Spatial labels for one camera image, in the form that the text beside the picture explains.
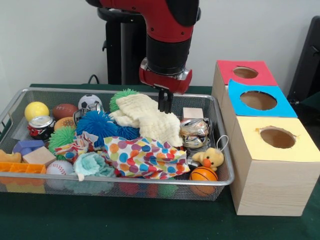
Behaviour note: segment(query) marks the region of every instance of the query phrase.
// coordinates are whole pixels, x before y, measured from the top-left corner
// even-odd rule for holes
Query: yellow ball
[[[28,104],[24,110],[24,116],[28,122],[38,116],[49,116],[49,108],[40,101],[34,101]]]

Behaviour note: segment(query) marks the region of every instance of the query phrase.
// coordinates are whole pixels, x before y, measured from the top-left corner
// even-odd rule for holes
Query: white wall
[[[264,60],[289,91],[319,0],[200,0],[188,67],[192,85],[212,85],[214,64]],[[0,110],[30,83],[107,82],[105,22],[85,0],[0,3]]]
[[[263,60],[287,94],[319,0],[200,0],[188,66],[211,86],[216,60]]]

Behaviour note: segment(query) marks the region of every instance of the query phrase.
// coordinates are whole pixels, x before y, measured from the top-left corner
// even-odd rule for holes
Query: stacked wooden boxes
[[[320,152],[264,62],[218,61],[212,95],[230,138],[238,215],[301,216]]]

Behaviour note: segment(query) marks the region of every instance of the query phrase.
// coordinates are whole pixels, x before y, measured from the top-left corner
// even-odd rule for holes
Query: circular hole
[[[258,76],[258,72],[250,67],[238,66],[233,69],[233,73],[243,79],[254,79]]]
[[[260,132],[262,139],[278,149],[289,149],[296,143],[295,137],[281,128],[269,127]]]
[[[253,109],[270,110],[277,106],[277,100],[268,93],[248,91],[240,96],[241,101]]]

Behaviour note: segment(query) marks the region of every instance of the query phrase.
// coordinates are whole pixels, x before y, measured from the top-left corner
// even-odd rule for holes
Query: soccer ball
[[[78,108],[88,109],[88,106],[90,104],[101,104],[102,106],[102,102],[100,98],[98,98],[96,95],[93,95],[93,94],[87,94],[87,95],[84,95],[82,98],[80,98],[80,101],[78,103]]]

